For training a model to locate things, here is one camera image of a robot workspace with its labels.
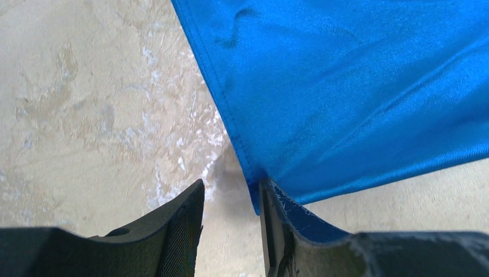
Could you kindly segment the blue cloth napkin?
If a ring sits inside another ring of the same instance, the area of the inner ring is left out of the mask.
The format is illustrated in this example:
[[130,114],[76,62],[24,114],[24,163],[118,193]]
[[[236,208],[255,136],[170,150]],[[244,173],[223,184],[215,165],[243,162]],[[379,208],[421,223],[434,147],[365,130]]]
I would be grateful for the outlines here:
[[488,157],[487,1],[173,1],[259,208]]

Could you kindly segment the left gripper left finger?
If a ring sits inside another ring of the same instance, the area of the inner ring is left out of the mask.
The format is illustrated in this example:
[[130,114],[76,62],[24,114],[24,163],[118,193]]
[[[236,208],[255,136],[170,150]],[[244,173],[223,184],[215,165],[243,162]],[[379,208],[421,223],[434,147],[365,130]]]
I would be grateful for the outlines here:
[[104,236],[58,227],[1,229],[2,276],[193,276],[205,187],[195,181],[150,213]]

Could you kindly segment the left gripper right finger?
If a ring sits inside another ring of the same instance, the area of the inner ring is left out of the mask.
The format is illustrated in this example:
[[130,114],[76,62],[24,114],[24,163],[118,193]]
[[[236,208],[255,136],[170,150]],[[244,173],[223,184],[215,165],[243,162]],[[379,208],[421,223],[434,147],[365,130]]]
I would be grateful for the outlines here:
[[476,232],[348,233],[259,183],[267,276],[487,276],[488,235]]

